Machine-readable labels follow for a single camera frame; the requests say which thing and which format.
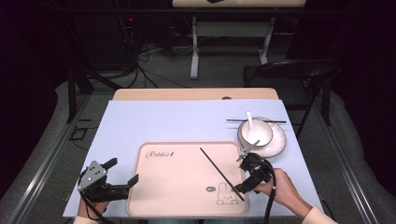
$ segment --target sleeve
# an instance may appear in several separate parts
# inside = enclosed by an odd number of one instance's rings
[[[326,216],[317,207],[313,207],[308,215],[303,220],[303,224],[334,224],[336,223],[331,218]]]
[[[77,216],[75,218],[74,224],[98,224],[99,222],[92,220],[87,217],[79,217]]]

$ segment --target white bowl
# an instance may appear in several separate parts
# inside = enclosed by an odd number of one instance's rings
[[[254,118],[252,121],[253,121],[253,126],[259,135],[259,140],[260,140],[260,142],[257,144],[256,147],[262,147],[270,143],[273,138],[273,130],[268,125],[268,123],[261,119],[254,119]],[[253,144],[255,144],[255,142],[248,141],[249,130],[250,127],[248,125],[247,120],[243,121],[241,125],[239,125],[238,139],[242,146],[253,146]]]

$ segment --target human hand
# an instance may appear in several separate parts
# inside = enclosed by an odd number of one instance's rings
[[[102,215],[104,212],[105,212],[105,210],[106,210],[106,208],[107,208],[107,206],[108,206],[108,204],[109,204],[110,202],[104,202],[104,203],[91,203],[91,205]],[[99,216],[97,216],[92,210],[91,210],[91,208],[89,207],[89,206],[87,206],[87,204],[85,204],[85,202],[82,200],[82,199],[80,199],[79,200],[79,206],[78,206],[78,213],[77,213],[77,215],[79,216],[79,217],[87,217],[87,218],[90,218],[90,219],[98,219],[99,218]]]
[[[274,172],[276,175],[275,201],[289,208],[297,217],[306,217],[312,206],[300,196],[286,172],[280,168],[275,168]],[[273,184],[274,182],[271,178],[268,183],[260,184],[254,190],[270,195]]]

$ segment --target white plate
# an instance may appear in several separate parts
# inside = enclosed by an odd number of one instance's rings
[[[269,120],[266,118],[255,118],[262,120]],[[268,122],[267,123],[273,130],[273,138],[270,143],[263,147],[254,147],[251,152],[258,154],[261,157],[273,157],[279,154],[286,146],[286,135],[285,132],[280,128],[277,123]],[[241,142],[242,147],[247,148],[248,145]]]

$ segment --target tray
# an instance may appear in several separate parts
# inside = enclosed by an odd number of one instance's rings
[[[127,211],[134,217],[239,216],[248,210],[210,163],[233,185],[245,180],[235,142],[146,143],[139,149]]]

